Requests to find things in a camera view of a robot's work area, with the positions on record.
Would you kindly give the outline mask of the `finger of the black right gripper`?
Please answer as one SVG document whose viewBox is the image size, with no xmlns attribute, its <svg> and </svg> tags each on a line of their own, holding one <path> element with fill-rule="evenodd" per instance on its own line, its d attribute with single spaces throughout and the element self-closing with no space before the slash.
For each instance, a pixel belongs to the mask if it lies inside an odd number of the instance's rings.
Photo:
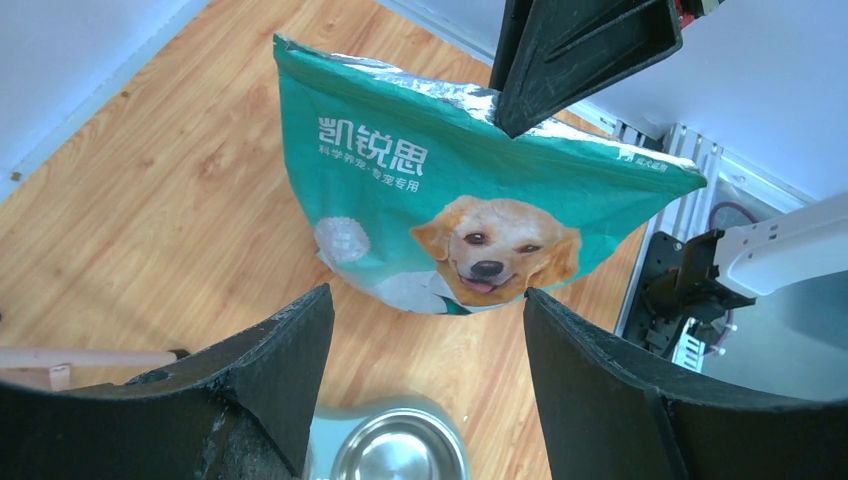
<svg viewBox="0 0 848 480">
<path fill-rule="evenodd" d="M 682 45 L 673 1 L 509 1 L 489 81 L 493 123 L 520 136 Z"/>
</svg>

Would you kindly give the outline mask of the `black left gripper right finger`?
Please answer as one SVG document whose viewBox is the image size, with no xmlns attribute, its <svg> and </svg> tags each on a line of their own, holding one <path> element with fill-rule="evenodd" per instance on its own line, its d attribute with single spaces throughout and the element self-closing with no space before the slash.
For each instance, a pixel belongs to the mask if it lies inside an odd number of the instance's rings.
<svg viewBox="0 0 848 480">
<path fill-rule="evenodd" d="M 556 479 L 843 479 L 847 404 L 775 395 L 664 360 L 546 292 L 524 330 Z"/>
</svg>

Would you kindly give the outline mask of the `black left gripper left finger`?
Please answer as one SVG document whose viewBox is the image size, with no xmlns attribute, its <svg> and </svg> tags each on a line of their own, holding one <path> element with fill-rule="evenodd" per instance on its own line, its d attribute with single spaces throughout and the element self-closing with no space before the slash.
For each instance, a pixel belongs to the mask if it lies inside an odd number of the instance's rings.
<svg viewBox="0 0 848 480">
<path fill-rule="evenodd" d="M 334 325 L 320 285 L 122 385 L 1 386 L 5 479 L 300 479 Z"/>
</svg>

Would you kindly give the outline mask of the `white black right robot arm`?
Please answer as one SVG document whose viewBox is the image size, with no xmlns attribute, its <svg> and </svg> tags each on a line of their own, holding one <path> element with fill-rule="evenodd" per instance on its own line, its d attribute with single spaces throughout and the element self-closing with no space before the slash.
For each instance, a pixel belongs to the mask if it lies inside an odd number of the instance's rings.
<svg viewBox="0 0 848 480">
<path fill-rule="evenodd" d="M 715 1 L 509 1 L 490 86 L 493 122 L 517 137 L 675 53 Z M 649 242 L 622 335 L 677 364 L 715 352 L 732 314 L 762 296 L 847 268 L 847 198 L 764 221 Z"/>
</svg>

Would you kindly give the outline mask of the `green dog food bag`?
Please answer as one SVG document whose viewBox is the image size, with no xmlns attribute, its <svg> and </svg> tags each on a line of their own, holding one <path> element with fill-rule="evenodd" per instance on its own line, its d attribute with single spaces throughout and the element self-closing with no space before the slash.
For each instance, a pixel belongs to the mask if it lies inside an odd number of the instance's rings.
<svg viewBox="0 0 848 480">
<path fill-rule="evenodd" d="M 318 257 L 394 308 L 469 315 L 591 273 L 707 181 L 551 118 L 510 138 L 494 90 L 282 35 L 284 163 Z"/>
</svg>

